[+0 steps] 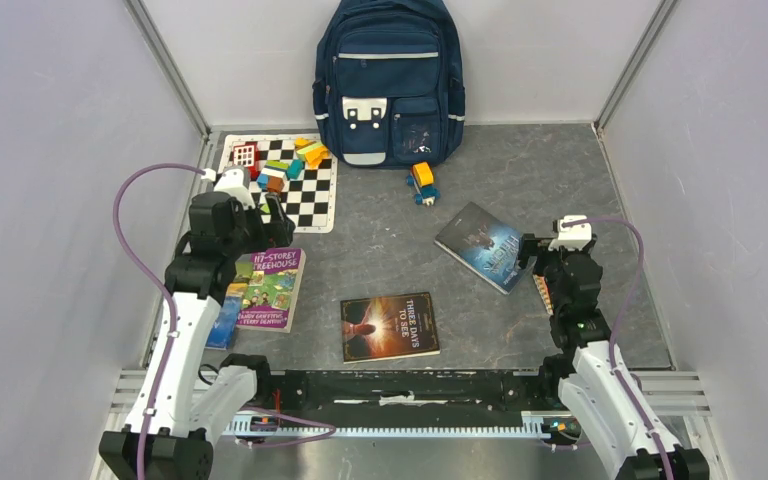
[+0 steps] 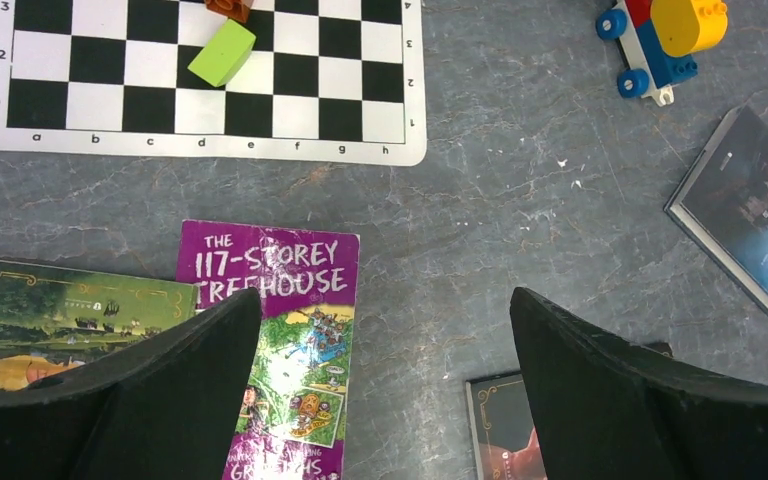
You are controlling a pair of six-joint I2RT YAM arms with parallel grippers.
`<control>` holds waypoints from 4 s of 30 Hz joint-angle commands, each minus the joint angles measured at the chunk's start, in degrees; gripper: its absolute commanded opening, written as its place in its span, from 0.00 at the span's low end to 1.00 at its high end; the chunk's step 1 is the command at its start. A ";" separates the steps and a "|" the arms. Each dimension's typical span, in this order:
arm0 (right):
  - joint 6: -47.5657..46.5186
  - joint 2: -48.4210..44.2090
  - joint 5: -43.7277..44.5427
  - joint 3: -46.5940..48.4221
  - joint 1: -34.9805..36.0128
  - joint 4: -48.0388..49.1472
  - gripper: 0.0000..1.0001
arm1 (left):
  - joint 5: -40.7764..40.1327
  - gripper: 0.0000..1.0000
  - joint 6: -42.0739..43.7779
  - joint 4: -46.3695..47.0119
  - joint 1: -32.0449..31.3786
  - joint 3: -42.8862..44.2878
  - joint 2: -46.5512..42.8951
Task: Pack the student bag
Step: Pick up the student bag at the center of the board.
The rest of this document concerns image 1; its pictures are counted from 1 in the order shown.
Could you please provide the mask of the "blue dark fantasy book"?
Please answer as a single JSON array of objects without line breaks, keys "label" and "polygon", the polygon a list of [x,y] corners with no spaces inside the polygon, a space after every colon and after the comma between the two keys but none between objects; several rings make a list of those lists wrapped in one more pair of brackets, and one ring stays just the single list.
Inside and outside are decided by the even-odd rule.
[{"label": "blue dark fantasy book", "polygon": [[518,261],[521,239],[520,231],[469,202],[434,242],[500,293],[509,295],[524,275]]}]

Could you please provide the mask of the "navy blue student backpack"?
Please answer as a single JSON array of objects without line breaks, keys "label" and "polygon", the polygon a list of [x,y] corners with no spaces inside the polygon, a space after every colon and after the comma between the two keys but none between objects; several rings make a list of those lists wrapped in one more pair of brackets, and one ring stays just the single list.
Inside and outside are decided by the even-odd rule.
[{"label": "navy blue student backpack", "polygon": [[459,35],[442,1],[342,1],[316,51],[320,138],[360,168],[436,166],[459,147]]}]

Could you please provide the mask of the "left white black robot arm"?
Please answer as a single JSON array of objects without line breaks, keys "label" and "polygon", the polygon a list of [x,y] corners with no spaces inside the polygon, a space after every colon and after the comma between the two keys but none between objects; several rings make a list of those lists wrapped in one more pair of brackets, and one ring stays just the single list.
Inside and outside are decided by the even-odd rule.
[{"label": "left white black robot arm", "polygon": [[206,479],[215,445],[247,404],[266,405],[274,394],[266,359],[231,354],[200,397],[194,390],[207,338],[245,254],[291,244],[295,224],[279,195],[270,210],[248,208],[225,192],[193,197],[190,228],[177,242],[159,286],[166,306],[154,354],[123,427],[103,433],[99,455],[117,479]]}]

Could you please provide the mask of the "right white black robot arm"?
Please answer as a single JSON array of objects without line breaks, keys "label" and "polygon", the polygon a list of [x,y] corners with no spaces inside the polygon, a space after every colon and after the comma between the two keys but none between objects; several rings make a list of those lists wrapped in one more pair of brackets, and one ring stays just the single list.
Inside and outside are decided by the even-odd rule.
[{"label": "right white black robot arm", "polygon": [[708,479],[703,453],[663,425],[622,361],[598,306],[603,269],[590,255],[595,243],[521,237],[518,265],[545,285],[560,350],[540,368],[538,396],[572,413],[611,479]]}]

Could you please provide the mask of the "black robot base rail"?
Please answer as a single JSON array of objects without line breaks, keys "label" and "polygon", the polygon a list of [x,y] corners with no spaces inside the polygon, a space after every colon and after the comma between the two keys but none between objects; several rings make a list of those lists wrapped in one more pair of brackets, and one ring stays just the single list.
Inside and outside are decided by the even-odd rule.
[{"label": "black robot base rail", "polygon": [[524,412],[568,408],[538,370],[285,370],[249,407],[338,428],[514,427]]}]

